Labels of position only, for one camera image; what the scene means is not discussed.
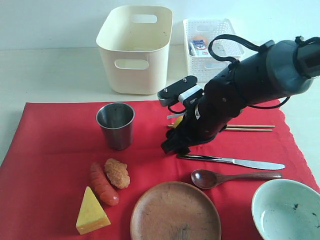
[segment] metal cup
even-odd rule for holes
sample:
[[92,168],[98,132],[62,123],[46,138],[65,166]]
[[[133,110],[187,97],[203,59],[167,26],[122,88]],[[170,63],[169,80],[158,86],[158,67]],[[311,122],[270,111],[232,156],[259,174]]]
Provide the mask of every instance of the metal cup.
[[109,103],[100,108],[96,121],[110,148],[124,150],[131,145],[134,118],[135,110],[124,102]]

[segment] knife blade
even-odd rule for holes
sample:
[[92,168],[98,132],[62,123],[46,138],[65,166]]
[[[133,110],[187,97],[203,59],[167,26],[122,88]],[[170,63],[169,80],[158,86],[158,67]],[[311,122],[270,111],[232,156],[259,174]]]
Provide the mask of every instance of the knife blade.
[[205,155],[194,155],[194,154],[185,154],[177,155],[179,159],[189,159],[189,160],[198,160],[198,161],[207,161],[207,162],[220,162],[227,164],[235,164],[244,166],[252,169],[263,169],[263,170],[280,170],[284,169],[285,165],[281,163],[274,163],[268,161],[255,161],[255,160],[244,160],[236,158],[226,158],[226,157],[216,157],[216,156],[205,156]]

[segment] cream storage bin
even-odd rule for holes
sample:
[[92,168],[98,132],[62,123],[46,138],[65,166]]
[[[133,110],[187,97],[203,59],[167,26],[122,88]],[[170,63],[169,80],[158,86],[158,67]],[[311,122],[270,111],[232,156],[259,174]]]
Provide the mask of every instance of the cream storage bin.
[[[198,78],[198,82],[208,82],[214,76],[226,68],[230,62],[217,61],[210,54],[209,56],[192,56],[189,52],[188,42],[193,38],[205,37],[207,47],[209,43],[218,35],[232,34],[235,31],[231,22],[228,19],[185,19],[183,21],[184,28],[184,51],[187,64],[188,75],[193,75]],[[212,50],[215,54],[221,57],[231,56],[239,59],[244,50],[241,45],[231,40],[216,40],[213,42]]]
[[152,95],[165,88],[173,13],[162,6],[113,9],[96,43],[110,87],[122,94]]

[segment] red tablecloth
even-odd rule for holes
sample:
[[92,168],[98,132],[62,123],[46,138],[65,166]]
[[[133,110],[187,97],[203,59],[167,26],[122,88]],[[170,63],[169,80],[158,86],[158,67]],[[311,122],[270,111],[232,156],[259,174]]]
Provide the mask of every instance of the red tablecloth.
[[[0,167],[1,240],[129,240],[130,218],[139,197],[166,181],[191,183],[190,173],[204,168],[223,174],[259,171],[225,163],[165,155],[169,114],[158,101],[129,102],[135,111],[134,141],[123,151],[106,147],[96,123],[98,103],[27,103],[10,149]],[[246,108],[234,124],[276,125],[273,132],[222,132],[194,146],[194,154],[283,163],[285,178],[319,191],[303,154],[279,109]],[[127,163],[131,183],[119,190],[120,203],[102,205],[111,225],[79,235],[76,221],[93,161]],[[221,219],[223,240],[261,240],[251,215],[251,200],[264,181],[235,180],[204,191]]]

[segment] wooden spoon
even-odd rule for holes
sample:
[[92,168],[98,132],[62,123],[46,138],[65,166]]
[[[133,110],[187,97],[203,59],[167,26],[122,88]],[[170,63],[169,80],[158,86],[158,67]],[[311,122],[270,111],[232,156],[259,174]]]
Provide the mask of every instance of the wooden spoon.
[[219,184],[234,179],[259,179],[271,180],[281,179],[280,172],[250,172],[237,175],[225,175],[205,169],[197,169],[191,173],[191,180],[200,189],[212,189]]

